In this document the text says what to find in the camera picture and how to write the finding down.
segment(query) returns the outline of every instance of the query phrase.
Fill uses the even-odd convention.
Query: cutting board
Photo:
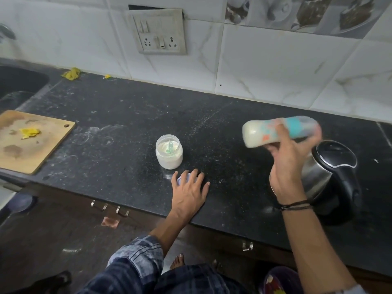
[[[72,121],[15,110],[0,115],[0,168],[33,174],[75,126]],[[22,139],[19,129],[41,133]]]

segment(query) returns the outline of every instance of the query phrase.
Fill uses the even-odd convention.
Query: sink
[[[0,66],[0,112],[18,108],[48,83],[45,74]]]

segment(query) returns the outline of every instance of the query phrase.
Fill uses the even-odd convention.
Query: electric kettle
[[[355,154],[337,141],[324,140],[312,148],[301,181],[308,202],[323,224],[342,224],[359,213],[362,196],[355,175],[357,165]]]

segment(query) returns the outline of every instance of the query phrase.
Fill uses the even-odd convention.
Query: yellow scrap
[[[70,71],[63,73],[61,76],[65,77],[68,80],[75,80],[79,78],[79,75],[80,69],[73,67]]]
[[[34,137],[34,136],[38,135],[39,133],[41,133],[41,131],[36,128],[22,128],[22,129],[19,129],[19,131],[22,133],[22,139]]]

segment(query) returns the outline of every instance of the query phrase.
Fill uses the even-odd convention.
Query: blue checkered shirt
[[[105,271],[79,293],[247,293],[240,283],[220,275],[208,264],[180,266],[161,275],[163,263],[158,240],[150,235],[138,237],[115,252]],[[359,285],[343,293],[365,294]]]

